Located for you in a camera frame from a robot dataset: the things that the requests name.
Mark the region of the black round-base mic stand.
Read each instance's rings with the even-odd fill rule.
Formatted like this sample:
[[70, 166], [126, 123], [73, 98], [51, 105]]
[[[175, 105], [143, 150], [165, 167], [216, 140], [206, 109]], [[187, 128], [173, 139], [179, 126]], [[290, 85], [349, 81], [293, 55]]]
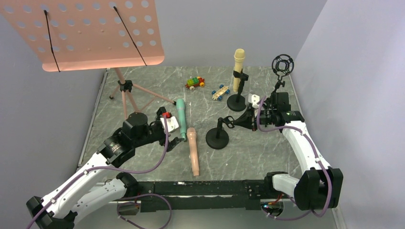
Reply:
[[205, 137], [207, 145], [212, 149], [223, 149], [229, 143], [229, 135], [224, 130], [223, 124], [228, 128], [234, 128], [234, 118], [227, 116], [225, 118], [219, 117], [215, 128], [210, 129]]
[[244, 89], [245, 82], [249, 78], [249, 75], [243, 73], [243, 70], [240, 72], [234, 70], [233, 76], [235, 79], [239, 79], [240, 83], [237, 88], [237, 94], [233, 94], [227, 99], [227, 107], [232, 111], [240, 112], [246, 108], [245, 98], [241, 95], [241, 93]]

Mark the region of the beige microphone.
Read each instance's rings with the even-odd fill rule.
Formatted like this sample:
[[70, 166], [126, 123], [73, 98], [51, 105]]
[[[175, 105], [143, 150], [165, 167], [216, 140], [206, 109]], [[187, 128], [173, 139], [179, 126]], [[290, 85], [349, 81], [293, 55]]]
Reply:
[[[243, 69], [243, 63], [245, 60], [245, 51], [244, 49], [238, 48], [234, 53], [234, 71], [241, 73]], [[233, 82], [233, 91], [236, 93], [238, 91], [240, 84], [240, 78], [234, 77]]]

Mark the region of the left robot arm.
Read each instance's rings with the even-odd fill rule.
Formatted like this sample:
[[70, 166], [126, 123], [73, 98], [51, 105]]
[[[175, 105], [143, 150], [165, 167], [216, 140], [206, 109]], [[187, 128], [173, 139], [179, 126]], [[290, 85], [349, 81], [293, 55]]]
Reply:
[[121, 166], [131, 159], [136, 149], [154, 142], [171, 151], [183, 139], [169, 140], [179, 129], [177, 118], [160, 107], [156, 118], [148, 123], [144, 113], [131, 113], [112, 136], [108, 137], [85, 165], [62, 185], [43, 197], [30, 198], [26, 206], [32, 216], [27, 228], [36, 224], [41, 229], [72, 229], [83, 218], [110, 201], [129, 198], [139, 192], [134, 174], [155, 170], [131, 171]]

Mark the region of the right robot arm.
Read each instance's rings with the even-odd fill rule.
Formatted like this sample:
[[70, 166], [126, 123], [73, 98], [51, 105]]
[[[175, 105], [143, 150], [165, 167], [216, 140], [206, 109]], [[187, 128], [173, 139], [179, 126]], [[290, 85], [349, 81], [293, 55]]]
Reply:
[[301, 177], [287, 172], [269, 172], [265, 190], [294, 199], [301, 210], [336, 208], [339, 203], [343, 173], [332, 168], [312, 141], [300, 111], [293, 111], [286, 92], [273, 92], [268, 98], [248, 96], [245, 112], [233, 125], [253, 131], [278, 130], [290, 144], [301, 168]]

